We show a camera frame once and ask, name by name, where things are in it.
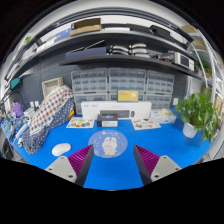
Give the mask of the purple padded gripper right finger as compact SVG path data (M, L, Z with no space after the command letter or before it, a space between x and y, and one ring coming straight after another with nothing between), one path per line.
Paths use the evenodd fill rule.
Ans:
M143 185L148 185L181 169L167 155L158 156L139 145L134 145L133 154Z

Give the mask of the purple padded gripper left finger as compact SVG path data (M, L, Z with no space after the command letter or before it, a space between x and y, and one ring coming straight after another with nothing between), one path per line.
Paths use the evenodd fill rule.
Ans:
M60 156L46 168L46 171L83 187L93 155L94 146L89 145L69 157Z

